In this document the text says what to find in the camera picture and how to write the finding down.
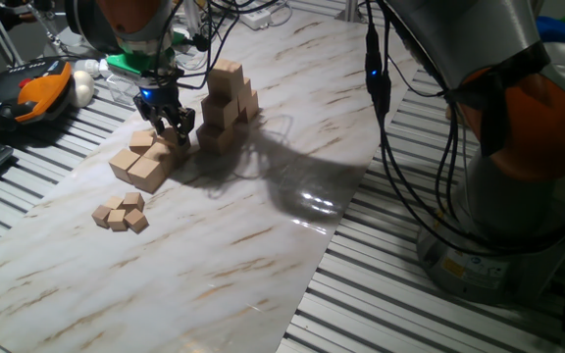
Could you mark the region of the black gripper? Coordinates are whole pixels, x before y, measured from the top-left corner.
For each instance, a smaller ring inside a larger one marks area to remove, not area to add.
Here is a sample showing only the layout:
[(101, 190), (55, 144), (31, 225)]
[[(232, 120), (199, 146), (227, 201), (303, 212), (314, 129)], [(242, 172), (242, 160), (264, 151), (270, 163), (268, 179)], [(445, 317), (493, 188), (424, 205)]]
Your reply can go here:
[(145, 121), (150, 123), (157, 132), (163, 132), (163, 118), (170, 121), (178, 145), (189, 142), (188, 135), (194, 128), (195, 111), (181, 106), (177, 80), (180, 73), (162, 75), (145, 75), (136, 82), (139, 93), (133, 98), (136, 108)]

